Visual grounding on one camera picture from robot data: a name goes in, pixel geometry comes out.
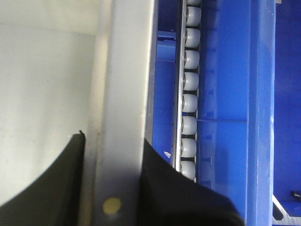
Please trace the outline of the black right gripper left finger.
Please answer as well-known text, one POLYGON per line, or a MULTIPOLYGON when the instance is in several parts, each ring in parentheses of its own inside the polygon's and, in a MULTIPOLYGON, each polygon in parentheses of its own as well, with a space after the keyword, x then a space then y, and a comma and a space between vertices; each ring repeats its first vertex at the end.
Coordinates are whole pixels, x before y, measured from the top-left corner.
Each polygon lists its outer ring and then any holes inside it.
POLYGON ((85 149, 85 134, 70 141, 32 184, 0 207, 2 226, 76 226, 85 149))

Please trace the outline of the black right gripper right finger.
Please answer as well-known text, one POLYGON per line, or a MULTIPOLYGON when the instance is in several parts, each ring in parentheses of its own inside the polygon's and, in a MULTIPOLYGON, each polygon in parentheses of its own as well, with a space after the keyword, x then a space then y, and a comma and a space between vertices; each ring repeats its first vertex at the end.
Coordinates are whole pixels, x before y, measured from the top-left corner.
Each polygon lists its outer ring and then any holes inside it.
POLYGON ((140 180, 142 226, 242 226, 232 201, 194 183, 144 142, 140 180))

